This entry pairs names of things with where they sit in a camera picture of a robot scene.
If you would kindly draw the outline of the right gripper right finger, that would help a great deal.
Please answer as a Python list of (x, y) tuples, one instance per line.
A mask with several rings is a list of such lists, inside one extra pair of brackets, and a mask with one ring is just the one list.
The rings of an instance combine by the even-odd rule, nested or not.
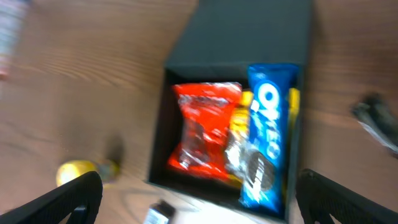
[(301, 171), (296, 199), (304, 223), (397, 223), (397, 213), (311, 170)]

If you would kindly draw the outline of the red candy bag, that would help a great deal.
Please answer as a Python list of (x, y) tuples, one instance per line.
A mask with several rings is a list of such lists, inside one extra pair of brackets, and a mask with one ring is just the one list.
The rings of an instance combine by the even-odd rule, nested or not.
[(184, 83), (172, 89), (182, 113), (183, 128), (168, 166), (183, 174), (227, 181), (224, 149), (242, 86), (237, 82)]

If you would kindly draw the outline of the yellow candy bag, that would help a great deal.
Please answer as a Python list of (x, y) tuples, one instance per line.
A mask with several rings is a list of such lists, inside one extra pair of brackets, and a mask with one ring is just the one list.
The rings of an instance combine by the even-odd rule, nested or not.
[(250, 90), (244, 90), (241, 101), (234, 109), (229, 122), (228, 143), (224, 150), (225, 169), (228, 173), (226, 183), (240, 189), (243, 183), (245, 157), (248, 154), (246, 143), (249, 137), (249, 107), (253, 99)]

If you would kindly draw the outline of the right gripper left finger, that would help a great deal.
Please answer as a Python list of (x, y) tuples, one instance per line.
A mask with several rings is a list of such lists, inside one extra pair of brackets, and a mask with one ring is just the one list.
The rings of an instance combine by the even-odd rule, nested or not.
[(103, 184), (95, 171), (87, 172), (39, 198), (1, 215), (1, 223), (93, 224), (99, 212)]

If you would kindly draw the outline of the blue Oreo cookie pack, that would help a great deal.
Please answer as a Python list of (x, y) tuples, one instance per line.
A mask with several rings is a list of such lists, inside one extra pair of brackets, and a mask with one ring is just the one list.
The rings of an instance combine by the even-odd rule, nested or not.
[(253, 99), (250, 106), (248, 156), (241, 204), (251, 210), (280, 214), (282, 179), (289, 135), (289, 90), (299, 67), (289, 63), (248, 66)]

